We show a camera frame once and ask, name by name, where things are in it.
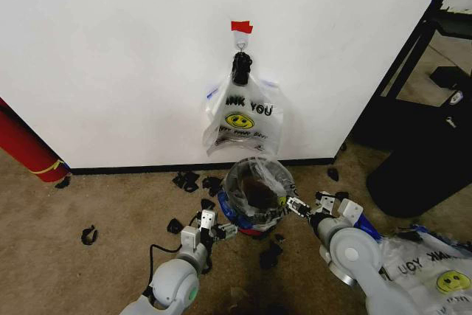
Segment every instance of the black cable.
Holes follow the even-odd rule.
[[[150,264],[150,270],[149,270],[149,281],[147,282],[147,284],[149,285],[151,283],[151,281],[153,280],[153,274],[154,274],[154,259],[153,259],[153,247],[155,247],[156,249],[159,249],[161,251],[164,251],[164,252],[168,252],[170,254],[175,254],[176,252],[178,252],[181,248],[182,248],[182,244],[180,244],[180,246],[175,249],[175,250],[169,250],[169,249],[166,249],[162,246],[159,246],[159,245],[156,245],[156,244],[152,244],[151,246],[149,246],[149,264]]]
[[[192,223],[195,221],[197,217],[198,217],[198,213],[193,216],[192,220],[189,223],[190,226],[192,226]]]
[[[208,255],[208,257],[206,258],[206,268],[201,273],[207,274],[208,272],[212,270],[212,267],[213,267],[212,258]]]

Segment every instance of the crumpled plastic bag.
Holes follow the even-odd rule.
[[[384,238],[383,267],[425,315],[472,314],[472,257],[434,236],[421,242]]]

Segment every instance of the black trash can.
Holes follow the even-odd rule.
[[[367,177],[374,202],[386,214],[423,214],[472,182],[471,96],[444,105],[440,114],[417,123],[408,139]]]

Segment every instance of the yellow band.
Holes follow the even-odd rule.
[[[56,170],[58,168],[59,164],[64,164],[64,162],[62,160],[58,159],[54,164],[49,166],[47,169],[44,169],[44,170],[41,170],[41,171],[31,171],[30,170],[30,172],[34,173],[35,175],[39,175],[40,173],[47,173],[50,170]]]

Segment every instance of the red object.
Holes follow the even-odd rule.
[[[249,235],[249,236],[261,236],[263,232],[260,232],[259,230],[253,230],[253,229],[238,229],[238,232],[242,232],[243,234]]]
[[[252,26],[249,24],[249,21],[231,21],[231,31],[251,33]]]
[[[2,99],[0,147],[45,182],[57,181],[69,173],[59,157],[20,121]]]

